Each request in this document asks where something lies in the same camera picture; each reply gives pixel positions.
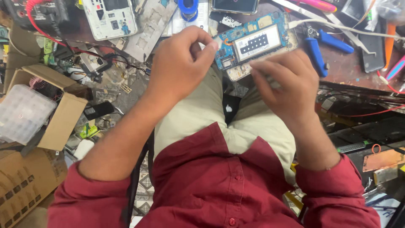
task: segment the plastic storage box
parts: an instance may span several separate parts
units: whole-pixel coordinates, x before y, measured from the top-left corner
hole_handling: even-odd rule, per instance
[[[56,106],[26,85],[13,86],[0,104],[0,135],[26,145]]]

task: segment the person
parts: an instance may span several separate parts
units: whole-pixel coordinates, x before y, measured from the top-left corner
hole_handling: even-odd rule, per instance
[[[195,26],[159,45],[145,93],[69,168],[48,227],[128,226],[129,175],[153,129],[155,193],[137,227],[380,227],[358,171],[315,113],[319,78],[308,56],[298,49],[252,61],[256,87],[227,125],[221,76],[210,67],[217,50]],[[295,180],[306,193],[302,220],[283,203]]]

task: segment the plastic bag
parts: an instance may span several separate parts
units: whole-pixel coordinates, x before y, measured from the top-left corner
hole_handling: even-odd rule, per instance
[[[405,0],[377,0],[375,4],[381,17],[396,25],[405,24]]]

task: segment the lap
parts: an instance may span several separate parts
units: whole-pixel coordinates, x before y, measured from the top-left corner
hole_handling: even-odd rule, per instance
[[[242,98],[234,120],[227,126],[222,107],[222,76],[219,73],[210,68],[197,89],[156,125],[154,158],[166,146],[218,122],[230,153],[245,152],[257,136],[266,140],[280,159],[290,182],[293,178],[290,165],[295,154],[293,135],[266,106],[256,88]]]

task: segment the wire cutter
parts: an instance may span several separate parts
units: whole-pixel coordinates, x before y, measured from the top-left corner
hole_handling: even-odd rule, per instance
[[[322,58],[322,53],[319,49],[318,44],[319,41],[328,44],[332,47],[335,47],[348,54],[354,52],[352,46],[346,44],[343,41],[338,40],[337,38],[334,38],[333,36],[324,32],[322,29],[320,29],[318,32],[311,26],[306,26],[306,28],[303,26],[303,31],[304,34],[307,35],[307,38],[305,38],[305,43],[308,46],[309,52],[313,60],[313,64],[315,65],[315,69],[321,77],[328,76],[329,64],[328,63],[325,64],[324,59]]]

